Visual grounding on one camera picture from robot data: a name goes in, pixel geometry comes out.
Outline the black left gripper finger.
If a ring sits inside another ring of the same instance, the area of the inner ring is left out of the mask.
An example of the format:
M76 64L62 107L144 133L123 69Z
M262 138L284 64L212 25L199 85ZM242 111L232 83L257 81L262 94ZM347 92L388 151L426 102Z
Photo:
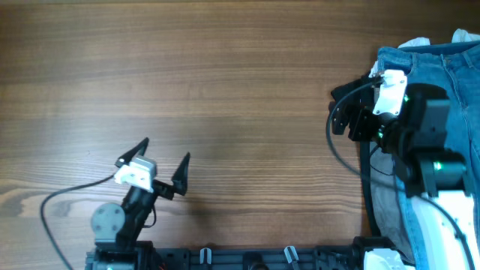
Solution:
M132 159L135 158L137 155L143 156L146 152L146 149L148 148L148 145L149 145L149 138L146 137L141 142L139 142L136 146L134 146L132 149L122 154L116 160L115 166L122 167L124 165L128 165L132 161Z
M191 153L188 152L182 159L171 180L177 194L184 196L188 191L188 167Z

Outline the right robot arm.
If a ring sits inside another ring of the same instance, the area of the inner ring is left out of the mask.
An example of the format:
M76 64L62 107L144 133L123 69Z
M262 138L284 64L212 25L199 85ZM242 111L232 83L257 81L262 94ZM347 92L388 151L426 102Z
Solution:
M352 141L375 142L391 156L394 184L351 171L395 193L415 267L478 269L473 180L466 157L444 146L451 111L446 90L401 80L339 87L331 95L326 135L348 129Z

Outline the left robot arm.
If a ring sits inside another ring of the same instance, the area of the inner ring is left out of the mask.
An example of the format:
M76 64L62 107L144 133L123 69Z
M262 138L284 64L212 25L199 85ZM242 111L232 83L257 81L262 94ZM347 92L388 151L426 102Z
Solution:
M187 153L171 178L171 184L156 179L157 163L145 156L149 138L118 157L115 183L130 186L120 204L105 203L94 211L91 228L95 249L87 253L86 269L165 269L164 259L150 241L138 239L150 214L155 214L157 198L172 200L188 190Z

